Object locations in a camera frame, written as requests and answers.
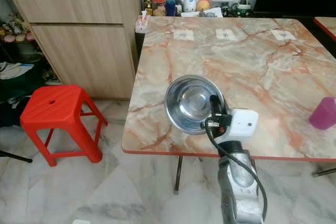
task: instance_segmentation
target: black wire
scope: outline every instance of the black wire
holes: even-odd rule
[[[260,182],[258,176],[247,166],[245,165],[242,161],[238,160],[236,157],[232,156],[230,153],[228,153],[226,150],[224,150],[222,147],[220,147],[214,140],[211,132],[210,132],[210,129],[209,129],[209,126],[208,126],[208,121],[210,120],[211,118],[207,118],[205,119],[204,121],[204,126],[205,126],[205,131],[206,131],[206,134],[208,135],[208,138],[210,139],[210,142],[221,152],[223,153],[225,156],[227,156],[228,158],[232,159],[234,162],[236,162],[238,165],[240,165],[242,168],[244,168],[248,173],[251,174],[251,176],[256,180],[257,182],[257,185],[259,186],[260,188],[260,191],[261,191],[261,194],[262,194],[262,198],[263,198],[263,201],[264,201],[264,207],[263,207],[263,213],[262,213],[262,218],[263,218],[263,221],[265,222],[265,218],[266,218],[266,213],[267,213],[267,196],[266,196],[266,192],[265,192],[265,189],[262,185],[262,183]]]

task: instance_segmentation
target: table leg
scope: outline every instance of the table leg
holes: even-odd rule
[[[312,175],[313,177],[319,177],[319,176],[330,174],[330,173],[336,173],[336,168],[329,169],[329,170],[323,170],[321,172],[316,172],[316,173],[313,173]]]
[[[177,172],[176,172],[176,180],[175,180],[175,189],[174,189],[174,194],[177,195],[179,194],[179,185],[180,185],[180,175],[181,175],[181,168],[182,168],[182,158],[183,156],[178,157],[178,164],[177,164]]]

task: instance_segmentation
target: purple cup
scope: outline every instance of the purple cup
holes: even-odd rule
[[[336,124],[336,98],[325,97],[309,117],[315,128],[326,130]]]

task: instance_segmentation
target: blue container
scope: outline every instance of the blue container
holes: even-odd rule
[[[176,7],[175,0],[166,0],[166,16],[175,16]]]

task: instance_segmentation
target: red plastic stool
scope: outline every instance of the red plastic stool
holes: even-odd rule
[[[83,103],[86,103],[92,112],[82,113]],[[81,115],[95,115],[98,118],[95,140],[82,124]],[[87,156],[93,163],[102,159],[98,139],[101,124],[107,125],[107,121],[87,92],[78,86],[42,87],[35,90],[20,117],[20,122],[50,166],[56,166],[55,158],[60,157]],[[67,131],[81,151],[50,153],[47,146],[55,128]],[[45,143],[36,134],[40,129],[50,129]]]

